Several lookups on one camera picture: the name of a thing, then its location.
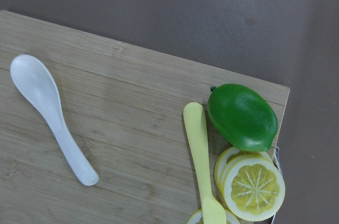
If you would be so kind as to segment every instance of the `white spoon handle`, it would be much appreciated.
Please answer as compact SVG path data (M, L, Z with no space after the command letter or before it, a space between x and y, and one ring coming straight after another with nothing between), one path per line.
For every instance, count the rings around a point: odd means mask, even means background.
M68 128L63 126L59 129L51 128L51 130L56 137L68 164L79 181L86 186L96 184L99 181L99 176L79 149L78 145L69 133Z

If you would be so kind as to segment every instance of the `stack of lemon slices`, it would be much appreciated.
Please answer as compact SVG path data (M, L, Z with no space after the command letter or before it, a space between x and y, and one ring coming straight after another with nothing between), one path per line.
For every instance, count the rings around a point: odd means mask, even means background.
M229 209L228 215L239 219L266 220L279 210L285 197L283 177L266 152L230 147L218 157L214 177ZM200 214L196 212L188 224L203 223ZM234 223L238 224L227 217L227 224Z

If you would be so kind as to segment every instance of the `yellow utensil handle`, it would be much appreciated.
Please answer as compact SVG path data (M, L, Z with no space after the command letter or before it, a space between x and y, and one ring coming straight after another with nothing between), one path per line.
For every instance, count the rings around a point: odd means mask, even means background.
M205 111L197 102L187 104L183 111L187 138L197 175L200 200L212 194Z

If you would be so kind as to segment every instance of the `green fruit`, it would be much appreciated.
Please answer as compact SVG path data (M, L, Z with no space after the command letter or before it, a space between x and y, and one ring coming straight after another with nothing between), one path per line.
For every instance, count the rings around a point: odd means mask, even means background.
M211 91L207 111L219 133L240 150L269 150L278 120L268 103L243 85L225 84Z

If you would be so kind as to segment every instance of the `wooden cutting board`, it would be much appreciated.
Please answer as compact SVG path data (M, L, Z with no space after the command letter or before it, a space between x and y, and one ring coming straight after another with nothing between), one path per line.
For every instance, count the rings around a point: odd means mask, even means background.
M21 53L54 77L69 130L100 176L95 186L76 179L15 88L9 67ZM280 128L285 86L1 11L0 222L186 223L200 201L182 110L206 107L210 86L224 83L260 93ZM230 145L207 123L212 175Z

